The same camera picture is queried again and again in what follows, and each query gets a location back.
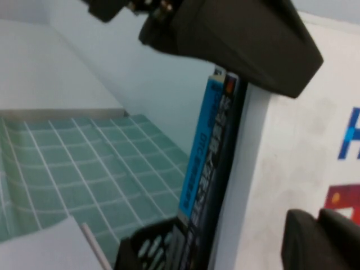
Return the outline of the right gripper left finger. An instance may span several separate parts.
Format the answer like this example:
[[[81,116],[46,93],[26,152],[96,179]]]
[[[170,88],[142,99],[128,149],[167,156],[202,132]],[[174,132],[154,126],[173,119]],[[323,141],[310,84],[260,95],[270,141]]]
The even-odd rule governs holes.
[[[315,242],[320,234],[315,218],[300,209],[286,214],[282,240],[283,269],[315,269]]]

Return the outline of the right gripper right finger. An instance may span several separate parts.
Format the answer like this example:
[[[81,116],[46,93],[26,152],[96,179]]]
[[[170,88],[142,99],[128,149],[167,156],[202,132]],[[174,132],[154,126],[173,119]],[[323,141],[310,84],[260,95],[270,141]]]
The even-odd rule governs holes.
[[[359,225],[331,209],[320,210],[319,224],[350,269],[359,269]]]

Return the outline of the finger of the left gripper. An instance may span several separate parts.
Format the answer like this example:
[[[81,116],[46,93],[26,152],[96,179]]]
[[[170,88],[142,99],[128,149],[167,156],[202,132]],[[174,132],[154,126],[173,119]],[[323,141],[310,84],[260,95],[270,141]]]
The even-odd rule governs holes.
[[[148,17],[142,44],[212,62],[253,85],[297,98],[323,57],[292,1],[130,1]]]
[[[88,0],[88,12],[103,23],[111,21],[124,7],[127,0]]]

